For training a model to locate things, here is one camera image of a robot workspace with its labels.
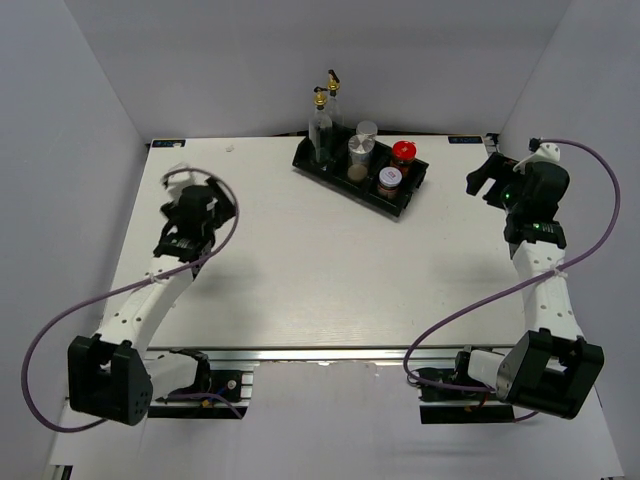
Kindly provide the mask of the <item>red lid sauce jar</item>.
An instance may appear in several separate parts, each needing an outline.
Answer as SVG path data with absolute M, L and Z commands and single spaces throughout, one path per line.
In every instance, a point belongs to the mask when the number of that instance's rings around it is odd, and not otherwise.
M 391 148 L 390 166 L 400 171 L 405 177 L 417 155 L 417 148 L 414 142 L 401 140 L 396 142 Z

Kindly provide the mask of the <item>white label lid spice jar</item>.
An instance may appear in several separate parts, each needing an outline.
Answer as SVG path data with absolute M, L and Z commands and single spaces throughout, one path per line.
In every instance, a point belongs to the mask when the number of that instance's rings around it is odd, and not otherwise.
M 392 166 L 384 167 L 378 174 L 377 192 L 382 198 L 394 199 L 403 180 L 402 172 Z

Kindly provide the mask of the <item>clear glass oil bottle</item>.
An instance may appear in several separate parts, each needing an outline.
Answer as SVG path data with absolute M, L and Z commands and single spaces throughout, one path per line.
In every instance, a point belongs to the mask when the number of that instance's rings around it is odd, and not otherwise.
M 331 140 L 333 122 L 325 107 L 327 96 L 324 87 L 314 88 L 314 113 L 309 120 L 308 136 L 315 151 L 314 163 L 326 169 L 331 160 Z
M 328 75 L 328 100 L 326 104 L 327 113 L 329 114 L 333 123 L 344 125 L 344 116 L 342 115 L 341 107 L 337 98 L 341 86 L 340 80 L 333 69 L 328 70 Z

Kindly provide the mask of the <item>silver lid glass shaker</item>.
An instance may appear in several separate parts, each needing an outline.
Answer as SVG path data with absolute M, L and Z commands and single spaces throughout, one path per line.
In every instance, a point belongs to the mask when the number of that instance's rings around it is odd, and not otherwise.
M 374 146 L 375 141 L 365 135 L 354 135 L 349 139 L 347 177 L 351 182 L 359 183 L 366 178 Z

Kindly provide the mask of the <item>silver lid blue label shaker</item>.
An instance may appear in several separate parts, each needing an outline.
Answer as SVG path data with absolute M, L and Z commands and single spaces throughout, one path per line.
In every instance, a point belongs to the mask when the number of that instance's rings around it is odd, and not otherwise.
M 378 134 L 378 126 L 370 120 L 360 121 L 356 125 L 356 134 L 371 141 L 375 141 Z

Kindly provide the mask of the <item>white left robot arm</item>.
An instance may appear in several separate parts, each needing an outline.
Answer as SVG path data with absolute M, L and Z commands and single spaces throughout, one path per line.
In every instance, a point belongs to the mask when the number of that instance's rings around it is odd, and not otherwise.
M 166 223 L 143 280 L 92 336 L 76 337 L 67 350 L 71 409 L 125 425 L 138 424 L 155 400 L 209 392 L 204 353 L 177 348 L 152 359 L 146 353 L 178 298 L 223 249 L 217 230 L 238 223 L 237 200 L 221 179 L 163 182 L 171 199 L 161 207 Z

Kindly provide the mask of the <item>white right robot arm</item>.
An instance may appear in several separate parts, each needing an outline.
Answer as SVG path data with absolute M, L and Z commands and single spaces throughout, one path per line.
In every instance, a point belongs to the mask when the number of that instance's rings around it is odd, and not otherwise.
M 604 352 L 585 340 L 560 272 L 566 238 L 554 216 L 570 177 L 559 160 L 559 147 L 543 143 L 521 161 L 494 153 L 467 176 L 470 195 L 492 180 L 483 198 L 506 213 L 504 238 L 526 285 L 525 333 L 507 354 L 465 347 L 451 384 L 466 399 L 489 387 L 503 403 L 572 419 L 602 370 Z

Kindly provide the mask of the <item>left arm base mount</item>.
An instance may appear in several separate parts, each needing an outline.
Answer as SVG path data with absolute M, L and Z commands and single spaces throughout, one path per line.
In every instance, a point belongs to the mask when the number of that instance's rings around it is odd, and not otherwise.
M 204 387 L 185 387 L 168 398 L 154 400 L 150 419 L 241 420 L 252 396 L 255 365 L 211 363 L 211 379 Z

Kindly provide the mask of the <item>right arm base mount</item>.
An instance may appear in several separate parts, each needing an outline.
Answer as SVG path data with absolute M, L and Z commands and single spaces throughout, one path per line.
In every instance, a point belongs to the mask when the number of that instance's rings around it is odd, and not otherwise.
M 436 388 L 407 376 L 419 391 L 419 413 L 423 425 L 507 424 L 515 420 L 514 409 L 494 394 Z

